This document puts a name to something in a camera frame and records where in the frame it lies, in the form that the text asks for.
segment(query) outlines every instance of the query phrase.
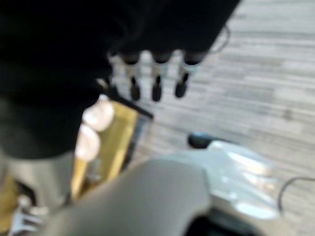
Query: black cable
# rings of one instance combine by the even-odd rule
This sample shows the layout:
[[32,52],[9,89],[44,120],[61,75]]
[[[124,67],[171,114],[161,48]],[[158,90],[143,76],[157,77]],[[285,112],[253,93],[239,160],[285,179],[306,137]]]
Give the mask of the black cable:
[[230,30],[230,28],[227,25],[225,25],[224,26],[224,30],[226,32],[226,39],[225,39],[225,41],[217,49],[210,50],[210,52],[209,52],[210,54],[220,53],[228,45],[228,43],[230,42],[230,38],[231,38],[231,30]]
[[283,212],[283,205],[282,205],[282,198],[284,195],[285,190],[295,181],[297,180],[303,180],[303,181],[315,181],[315,178],[311,177],[293,177],[289,179],[281,188],[279,195],[278,195],[278,209],[280,212]]

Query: white object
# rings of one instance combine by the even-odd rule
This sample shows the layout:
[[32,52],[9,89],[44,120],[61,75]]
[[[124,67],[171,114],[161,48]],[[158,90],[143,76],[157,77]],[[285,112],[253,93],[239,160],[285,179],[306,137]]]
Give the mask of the white object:
[[92,161],[97,157],[99,149],[100,138],[98,134],[87,125],[82,124],[75,147],[75,158]]
[[114,119],[114,107],[105,95],[100,95],[98,101],[87,108],[82,116],[83,123],[97,132],[104,131]]

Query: gold panel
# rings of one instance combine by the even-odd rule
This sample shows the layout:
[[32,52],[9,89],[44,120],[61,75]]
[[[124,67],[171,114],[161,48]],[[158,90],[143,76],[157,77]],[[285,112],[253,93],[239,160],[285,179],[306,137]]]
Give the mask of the gold panel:
[[[138,119],[138,113],[133,109],[117,102],[112,104],[115,110],[114,120],[104,132],[99,134],[101,138],[99,183],[109,181],[119,174]],[[87,162],[75,161],[72,179],[72,196],[75,200],[99,184],[85,185],[88,166]],[[16,205],[13,180],[8,177],[0,194],[0,233],[9,229]]]

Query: black sweater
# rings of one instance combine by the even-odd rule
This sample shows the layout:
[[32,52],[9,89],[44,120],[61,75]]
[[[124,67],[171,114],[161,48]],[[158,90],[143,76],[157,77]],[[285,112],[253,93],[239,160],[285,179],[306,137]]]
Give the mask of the black sweater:
[[0,1],[0,148],[74,149],[109,51],[208,50],[239,0]]

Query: black object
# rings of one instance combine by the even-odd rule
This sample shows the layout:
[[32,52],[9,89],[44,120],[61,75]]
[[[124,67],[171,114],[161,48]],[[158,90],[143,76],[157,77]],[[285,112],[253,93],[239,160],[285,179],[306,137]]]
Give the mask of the black object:
[[284,185],[281,187],[278,198],[277,198],[278,209],[280,212],[283,212],[283,210],[284,210],[283,205],[282,205],[282,198],[284,196],[285,190],[297,180],[314,182],[315,178],[300,176],[300,177],[293,177],[293,178],[289,179],[287,182],[285,182]]
[[197,149],[207,148],[213,141],[225,141],[231,143],[229,140],[220,139],[205,132],[192,132],[188,135],[188,144]]
[[135,111],[137,111],[138,113],[153,119],[154,115],[146,110],[144,110],[143,108],[133,104],[132,102],[128,101],[127,99],[121,97],[118,93],[117,87],[111,83],[111,81],[109,79],[105,79],[105,88],[103,89],[103,92],[106,96],[108,96],[110,99],[112,99],[113,101],[119,102],[129,108],[134,109]]
[[132,85],[130,87],[130,96],[133,101],[138,101],[140,99],[140,86],[139,85]]
[[244,220],[226,214],[223,211],[213,209],[208,217],[210,221],[209,236],[257,236],[263,235],[255,226],[244,222]]
[[175,87],[175,96],[177,98],[184,97],[186,90],[187,90],[186,83],[183,83],[182,81],[177,82]]
[[155,102],[159,102],[162,97],[162,86],[159,85],[153,85],[152,88],[152,100]]
[[208,236],[210,222],[206,217],[198,217],[191,222],[185,236]]
[[161,84],[161,76],[158,75],[156,78],[156,82],[152,87],[152,100],[158,102],[162,97],[162,84]]
[[74,7],[68,0],[49,7],[39,0],[5,2],[1,145],[10,156],[42,158],[75,147],[82,112],[98,98],[91,78],[111,73],[104,53],[208,50],[239,0],[76,1]]
[[131,79],[130,96],[134,101],[138,101],[141,97],[140,86],[138,85],[135,77],[132,77]]

